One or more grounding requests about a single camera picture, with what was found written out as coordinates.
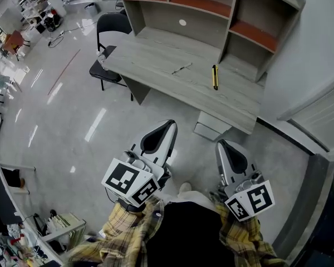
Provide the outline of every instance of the white wall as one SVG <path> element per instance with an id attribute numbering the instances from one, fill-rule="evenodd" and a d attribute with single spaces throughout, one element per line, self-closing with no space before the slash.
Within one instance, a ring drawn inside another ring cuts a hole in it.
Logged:
<path id="1" fill-rule="evenodd" d="M 334 0 L 306 0 L 296 26 L 268 71 L 260 117 L 314 153 L 325 152 L 277 117 L 334 79 Z"/>
<path id="2" fill-rule="evenodd" d="M 0 17 L 0 28 L 4 30 L 5 33 L 13 33 L 15 30 L 19 31 L 22 27 L 20 18 L 17 18 L 10 8 Z"/>
<path id="3" fill-rule="evenodd" d="M 10 9 L 10 14 L 15 19 L 15 22 L 20 21 L 22 19 L 22 15 L 20 14 L 20 11 L 14 5 L 14 3 L 12 2 L 12 0 L 3 0 L 0 3 L 0 17 L 1 17 L 2 14 L 4 14 L 4 12 L 7 9 Z"/>

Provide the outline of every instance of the box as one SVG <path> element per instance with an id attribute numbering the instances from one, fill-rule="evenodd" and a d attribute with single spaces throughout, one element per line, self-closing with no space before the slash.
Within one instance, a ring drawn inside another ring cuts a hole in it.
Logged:
<path id="1" fill-rule="evenodd" d="M 141 206 L 160 186 L 154 175 L 114 158 L 101 182 L 128 204 Z"/>
<path id="2" fill-rule="evenodd" d="M 265 181 L 234 194 L 225 204 L 238 221 L 244 221 L 268 210 L 275 203 L 271 185 Z"/>

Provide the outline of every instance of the white cabinet door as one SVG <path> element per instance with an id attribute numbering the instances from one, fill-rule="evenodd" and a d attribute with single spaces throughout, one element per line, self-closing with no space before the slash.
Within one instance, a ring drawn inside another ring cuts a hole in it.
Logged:
<path id="1" fill-rule="evenodd" d="M 334 89 L 292 115 L 289 120 L 328 151 L 334 150 Z"/>

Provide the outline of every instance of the white sneaker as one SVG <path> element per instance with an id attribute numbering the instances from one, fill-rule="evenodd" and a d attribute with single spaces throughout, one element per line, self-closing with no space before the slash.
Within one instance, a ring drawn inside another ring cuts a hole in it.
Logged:
<path id="1" fill-rule="evenodd" d="M 188 182 L 185 182 L 179 188 L 179 193 L 181 194 L 183 192 L 188 192 L 188 191 L 191 191 L 191 184 Z"/>

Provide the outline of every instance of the red chair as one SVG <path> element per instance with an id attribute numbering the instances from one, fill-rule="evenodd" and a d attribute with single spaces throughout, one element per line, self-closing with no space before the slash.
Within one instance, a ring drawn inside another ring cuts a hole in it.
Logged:
<path id="1" fill-rule="evenodd" d="M 13 55 L 16 55 L 17 61 L 18 61 L 18 55 L 17 51 L 19 50 L 20 47 L 22 46 L 27 46 L 29 47 L 30 45 L 25 44 L 26 41 L 20 32 L 14 31 L 12 34 L 8 34 L 3 46 L 3 49 L 10 52 Z"/>

